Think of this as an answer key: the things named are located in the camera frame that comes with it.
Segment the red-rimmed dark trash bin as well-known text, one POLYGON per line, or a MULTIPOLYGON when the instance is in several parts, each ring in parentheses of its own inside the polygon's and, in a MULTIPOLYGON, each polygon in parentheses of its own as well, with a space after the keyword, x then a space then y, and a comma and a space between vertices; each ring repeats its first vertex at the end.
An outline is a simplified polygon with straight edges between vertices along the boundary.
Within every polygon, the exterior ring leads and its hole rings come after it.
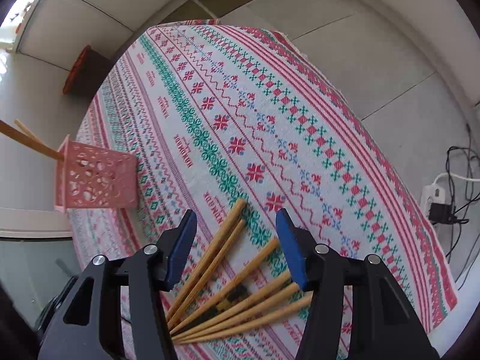
POLYGON ((111 60, 86 46, 67 76, 63 94, 92 99, 111 68, 111 60))

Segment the bamboo chopstick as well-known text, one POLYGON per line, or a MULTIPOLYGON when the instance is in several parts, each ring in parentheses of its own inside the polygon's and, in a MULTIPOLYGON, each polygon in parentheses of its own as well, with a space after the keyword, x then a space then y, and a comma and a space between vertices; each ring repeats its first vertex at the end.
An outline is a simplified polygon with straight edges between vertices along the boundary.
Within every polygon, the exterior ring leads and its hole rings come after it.
POLYGON ((172 318, 170 322, 167 322, 168 328, 173 328, 176 325, 176 323, 185 313, 186 309, 196 298, 199 291, 204 287, 206 283, 208 283, 210 277, 215 273, 217 267, 221 264, 222 260, 227 255, 233 244, 236 242, 236 239, 238 238, 242 230, 245 228, 245 225, 246 221, 244 219, 240 219, 239 222, 236 224, 235 228, 226 238, 222 246, 216 250, 214 256, 211 258, 210 264, 208 265, 207 269, 203 272, 199 281, 196 283, 195 286, 193 286, 193 289, 191 289, 189 295, 183 301, 182 305, 178 310, 178 313, 172 318))
POLYGON ((174 339, 183 338, 184 336, 189 336, 194 333, 200 332, 203 329, 207 329, 223 322, 237 314, 240 314, 242 311, 253 307, 260 300, 264 300, 267 295, 270 295, 274 290, 279 289, 284 283, 286 283, 291 278, 289 270, 286 270, 278 275, 272 282, 266 284, 259 291, 251 294, 245 299, 241 300, 239 303, 236 303, 234 306, 230 306, 228 309, 220 310, 215 316, 202 321, 201 323, 193 323, 193 327, 187 330, 182 330, 180 333, 171 333, 174 339))
POLYGON ((309 306, 311 302, 312 302, 312 294, 309 294, 299 299, 298 301, 291 303, 289 306, 286 306, 285 308, 282 308, 276 311, 272 311, 271 313, 268 313, 265 316, 262 316, 261 318, 239 324, 232 328, 225 328, 223 330, 216 331, 208 335, 205 334, 203 336, 185 338, 181 340, 177 339, 177 340, 174 340, 174 342, 177 344, 188 344, 188 343, 194 343, 194 342, 210 341, 210 340, 220 339, 227 336, 233 336, 240 333, 248 332, 256 328, 262 328, 264 325, 282 320, 283 318, 289 316, 290 314, 293 314, 299 311, 300 309, 306 306, 309 306))
POLYGON ((168 309, 168 312, 166 314, 166 319, 168 323, 170 323, 173 317, 178 313, 178 310, 182 305, 183 301, 189 295, 191 289, 193 289, 193 287, 197 284, 203 272, 207 269, 216 250, 222 246, 224 240, 230 234, 230 230, 233 228, 233 225, 236 224, 242 212, 242 209, 246 204, 247 202, 242 198, 236 200, 231 211, 228 213, 228 215, 220 225, 216 235, 211 240, 208 248, 204 251, 202 258, 200 258, 196 267, 191 272, 188 280, 185 282, 185 284, 182 286, 181 290, 177 294, 174 303, 172 303, 171 307, 168 309))
POLYGON ((15 119, 14 123, 18 129, 24 133, 26 136, 30 137, 34 141, 43 144, 43 141, 39 139, 25 124, 23 124, 19 119, 15 119))
POLYGON ((208 309, 215 306, 219 303, 226 295, 228 295, 238 284, 247 278, 251 272, 257 269, 262 261, 264 261, 270 253, 279 247, 279 241, 277 237, 273 237, 269 243, 260 251, 258 254, 252 258, 252 260, 235 276, 233 279, 227 283, 226 286, 222 288, 219 292, 215 293, 211 298, 209 298, 202 306, 200 306, 196 311, 190 314, 186 319, 176 325, 174 328, 170 328, 170 333, 174 334, 182 330, 188 324, 192 323, 202 314, 204 314, 208 309))
POLYGON ((59 153, 58 151, 55 151, 51 149, 50 147, 35 141, 31 137, 27 136, 26 134, 22 133, 21 131, 11 127, 9 124, 5 123, 4 121, 0 121, 0 126, 1 126, 1 133, 4 134, 7 137, 10 137, 10 139, 17 141, 18 143, 29 147, 30 149, 41 153, 42 155, 45 155, 49 158, 58 160, 58 161, 63 161, 64 160, 64 155, 59 153))
POLYGON ((297 283, 291 283, 280 292, 268 297, 262 302, 258 303, 255 306, 247 308, 245 311, 242 311, 239 314, 236 314, 224 321, 215 322, 212 326, 208 328, 202 328, 200 331, 196 331, 189 334, 180 334, 173 338, 174 342, 180 342, 186 339, 199 338, 200 336, 206 336, 212 333, 217 333, 228 328, 233 328, 238 326, 241 322, 248 320, 250 317, 262 313, 264 311, 269 311, 274 306, 278 306, 281 302, 286 300, 289 296, 293 295, 299 291, 299 286, 297 283))

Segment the bamboo chopstick in basket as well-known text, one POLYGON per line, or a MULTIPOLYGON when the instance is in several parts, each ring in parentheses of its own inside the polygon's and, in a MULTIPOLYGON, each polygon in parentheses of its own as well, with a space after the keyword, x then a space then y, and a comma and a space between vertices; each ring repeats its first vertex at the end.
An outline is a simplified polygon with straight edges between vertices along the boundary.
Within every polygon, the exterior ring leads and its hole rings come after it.
POLYGON ((30 137, 34 141, 43 144, 43 141, 39 139, 25 124, 23 124, 19 119, 15 119, 14 123, 18 129, 24 133, 26 136, 30 137))
POLYGON ((7 137, 10 137, 10 139, 17 141, 18 143, 29 147, 30 149, 41 153, 42 155, 45 155, 49 158, 58 160, 58 161, 63 161, 64 160, 64 155, 59 153, 58 151, 55 151, 51 149, 50 147, 35 141, 31 137, 27 136, 26 134, 22 133, 21 131, 11 127, 9 124, 5 123, 4 121, 0 121, 0 126, 1 126, 1 133, 4 134, 7 137))

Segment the white power strip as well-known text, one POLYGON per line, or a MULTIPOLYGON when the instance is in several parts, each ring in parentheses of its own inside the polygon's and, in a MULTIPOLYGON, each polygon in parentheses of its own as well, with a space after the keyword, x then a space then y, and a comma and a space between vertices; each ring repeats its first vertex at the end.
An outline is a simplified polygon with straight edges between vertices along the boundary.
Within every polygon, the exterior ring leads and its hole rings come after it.
POLYGON ((421 192, 420 208, 425 216, 428 216, 433 203, 444 204, 446 192, 443 187, 433 183, 423 187, 421 192))

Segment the patterned embroidered tablecloth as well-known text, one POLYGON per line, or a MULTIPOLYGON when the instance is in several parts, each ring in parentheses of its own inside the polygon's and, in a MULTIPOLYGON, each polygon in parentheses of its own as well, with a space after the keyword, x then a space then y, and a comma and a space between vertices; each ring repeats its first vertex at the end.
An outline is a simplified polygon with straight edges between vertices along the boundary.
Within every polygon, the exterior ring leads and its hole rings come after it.
POLYGON ((214 19, 149 28, 120 56, 78 142, 137 157, 129 209, 69 209, 82 265, 156 242, 187 210, 188 279, 236 200, 246 221, 192 314, 292 222, 346 258, 377 255, 424 333, 458 298, 433 226, 344 96, 281 33, 214 19))

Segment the pink perforated utensil basket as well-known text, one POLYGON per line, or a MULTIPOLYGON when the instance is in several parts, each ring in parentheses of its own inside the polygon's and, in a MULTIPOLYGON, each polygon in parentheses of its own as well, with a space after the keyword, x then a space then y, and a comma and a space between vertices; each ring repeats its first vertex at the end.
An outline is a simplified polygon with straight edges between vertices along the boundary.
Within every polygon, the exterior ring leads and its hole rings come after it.
POLYGON ((66 136, 55 167, 56 211, 137 207, 137 157, 66 136))

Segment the black power adapter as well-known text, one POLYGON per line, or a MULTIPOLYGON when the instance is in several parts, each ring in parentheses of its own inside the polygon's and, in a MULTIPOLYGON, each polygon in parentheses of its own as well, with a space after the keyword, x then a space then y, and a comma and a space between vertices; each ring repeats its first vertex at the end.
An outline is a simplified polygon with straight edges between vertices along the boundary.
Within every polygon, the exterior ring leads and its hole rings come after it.
POLYGON ((432 224, 454 224, 457 220, 455 206, 433 202, 430 205, 428 219, 432 224))

